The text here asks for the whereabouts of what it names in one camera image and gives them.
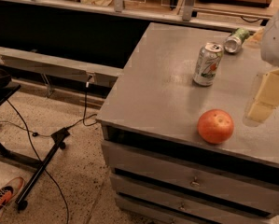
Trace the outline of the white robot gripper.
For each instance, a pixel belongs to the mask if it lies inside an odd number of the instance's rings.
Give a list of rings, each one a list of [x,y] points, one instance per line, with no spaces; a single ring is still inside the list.
[[[264,28],[260,45],[261,59],[279,67],[279,9]],[[279,68],[262,76],[246,117],[263,123],[279,106]]]

